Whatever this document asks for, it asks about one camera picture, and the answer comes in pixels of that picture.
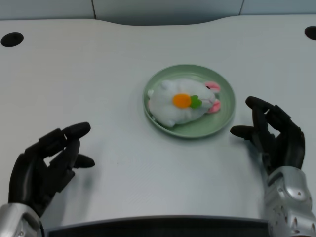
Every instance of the gray wall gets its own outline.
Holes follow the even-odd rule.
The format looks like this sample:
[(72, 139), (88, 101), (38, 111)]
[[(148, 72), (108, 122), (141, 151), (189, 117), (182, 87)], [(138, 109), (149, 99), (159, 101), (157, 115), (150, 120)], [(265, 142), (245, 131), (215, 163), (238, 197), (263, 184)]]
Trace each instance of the gray wall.
[[(127, 25), (194, 24), (252, 14), (316, 14), (316, 0), (93, 0), (96, 18)], [(94, 18), (91, 0), (0, 0), (0, 20)]]
[(244, 0), (241, 14), (315, 14), (316, 0)]
[(0, 0), (0, 20), (93, 19), (91, 0)]
[(242, 0), (93, 0), (97, 19), (131, 25), (179, 25), (239, 14)]

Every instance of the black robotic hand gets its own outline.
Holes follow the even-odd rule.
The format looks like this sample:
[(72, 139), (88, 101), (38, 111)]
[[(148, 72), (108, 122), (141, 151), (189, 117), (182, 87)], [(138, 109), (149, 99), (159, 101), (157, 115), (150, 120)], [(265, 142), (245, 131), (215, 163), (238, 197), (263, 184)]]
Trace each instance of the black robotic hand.
[[(301, 129), (279, 106), (249, 96), (246, 104), (252, 109), (253, 127), (234, 126), (231, 133), (249, 140), (260, 153), (268, 175), (281, 166), (302, 168), (305, 139)], [(280, 131), (275, 137), (268, 131), (268, 124)]]
[[(27, 148), (14, 165), (8, 202), (25, 204), (42, 216), (56, 192), (74, 177), (73, 168), (94, 166), (93, 159), (79, 154), (79, 138), (90, 129), (87, 122), (56, 129)], [(44, 159), (57, 153), (47, 166)]]

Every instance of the black hole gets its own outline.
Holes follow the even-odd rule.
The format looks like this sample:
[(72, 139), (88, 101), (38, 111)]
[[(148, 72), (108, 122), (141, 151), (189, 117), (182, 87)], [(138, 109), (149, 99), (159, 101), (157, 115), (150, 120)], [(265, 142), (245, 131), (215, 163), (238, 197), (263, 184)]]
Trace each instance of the black hole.
[(305, 34), (308, 38), (316, 40), (316, 26), (309, 26), (305, 29)]
[(2, 37), (1, 44), (4, 47), (14, 47), (20, 44), (24, 36), (19, 32), (12, 32)]

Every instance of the bunny ear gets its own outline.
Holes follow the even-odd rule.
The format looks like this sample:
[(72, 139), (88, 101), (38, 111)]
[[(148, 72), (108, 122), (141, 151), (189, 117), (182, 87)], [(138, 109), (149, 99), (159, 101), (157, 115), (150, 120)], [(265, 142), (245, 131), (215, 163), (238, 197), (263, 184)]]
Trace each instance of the bunny ear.
[(214, 81), (207, 81), (205, 86), (209, 87), (214, 93), (221, 91), (221, 86)]

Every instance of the white fabric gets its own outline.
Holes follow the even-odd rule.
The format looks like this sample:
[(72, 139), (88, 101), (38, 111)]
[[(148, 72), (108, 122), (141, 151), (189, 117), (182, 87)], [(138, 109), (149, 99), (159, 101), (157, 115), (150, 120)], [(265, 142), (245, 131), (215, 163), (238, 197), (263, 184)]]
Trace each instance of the white fabric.
[[(202, 101), (198, 108), (178, 108), (172, 103), (174, 95), (185, 93), (197, 95)], [(184, 124), (203, 116), (216, 100), (214, 90), (208, 89), (205, 84), (193, 79), (164, 80), (155, 91), (148, 91), (149, 110), (162, 125), (173, 127), (175, 124)]]

